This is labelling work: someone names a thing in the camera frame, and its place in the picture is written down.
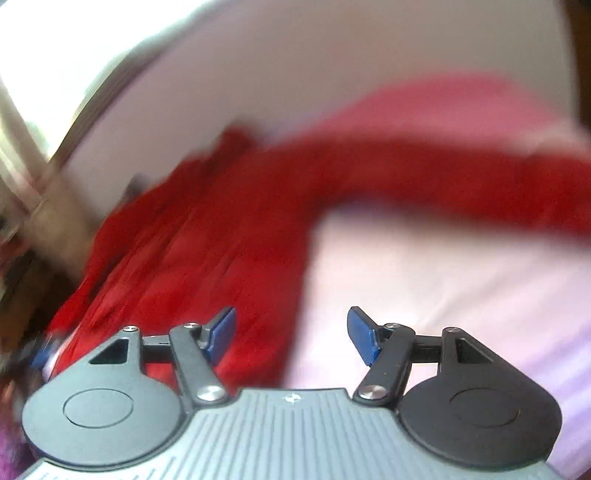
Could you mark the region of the red puffer jacket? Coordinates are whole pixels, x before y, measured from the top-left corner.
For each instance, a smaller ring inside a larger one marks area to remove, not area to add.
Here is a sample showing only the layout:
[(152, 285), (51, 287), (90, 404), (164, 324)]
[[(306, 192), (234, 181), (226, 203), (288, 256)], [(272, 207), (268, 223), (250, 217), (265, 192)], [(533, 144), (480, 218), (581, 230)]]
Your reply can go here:
[(590, 157), (401, 136), (310, 137), (267, 147), (242, 128), (113, 212), (84, 277), (49, 325), (61, 374), (126, 325), (158, 335), (226, 306), (238, 329), (217, 372), (277, 387), (296, 337), (311, 232), (352, 200), (540, 231), (590, 231)]

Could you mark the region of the pink striped bed sheet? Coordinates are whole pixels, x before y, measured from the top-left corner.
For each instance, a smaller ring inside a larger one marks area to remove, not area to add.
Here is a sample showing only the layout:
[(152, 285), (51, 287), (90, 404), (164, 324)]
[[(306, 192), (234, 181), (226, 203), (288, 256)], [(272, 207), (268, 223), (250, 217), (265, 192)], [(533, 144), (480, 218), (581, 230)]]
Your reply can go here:
[[(394, 84), (315, 111), (286, 134), (413, 135), (518, 153), (585, 153), (589, 135), (517, 83), (456, 74)], [(420, 334), (457, 326), (546, 388), (563, 428), (551, 456), (565, 477), (590, 465), (590, 248), (539, 234), (356, 204), (315, 228), (290, 388), (353, 389), (366, 368), (346, 334), (359, 306)]]

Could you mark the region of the brown patterned curtain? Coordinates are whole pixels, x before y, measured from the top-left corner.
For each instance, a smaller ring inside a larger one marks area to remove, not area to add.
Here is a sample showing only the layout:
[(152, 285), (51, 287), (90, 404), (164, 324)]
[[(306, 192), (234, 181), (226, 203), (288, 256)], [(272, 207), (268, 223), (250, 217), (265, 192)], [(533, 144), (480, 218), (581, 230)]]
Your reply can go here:
[(81, 280), (94, 222), (66, 178), (47, 161), (1, 89), (1, 201), (23, 236), (72, 280)]

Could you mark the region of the brown wooden window frame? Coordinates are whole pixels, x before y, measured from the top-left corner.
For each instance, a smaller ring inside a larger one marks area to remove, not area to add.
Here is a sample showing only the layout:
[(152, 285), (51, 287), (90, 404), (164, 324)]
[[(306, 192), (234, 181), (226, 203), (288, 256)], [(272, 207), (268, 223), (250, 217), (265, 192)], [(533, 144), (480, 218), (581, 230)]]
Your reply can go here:
[(50, 159), (57, 169), (64, 167), (94, 125), (117, 98), (151, 64), (187, 35), (187, 25), (176, 25), (143, 40), (120, 58), (113, 70), (105, 74), (92, 94), (80, 107), (63, 141)]

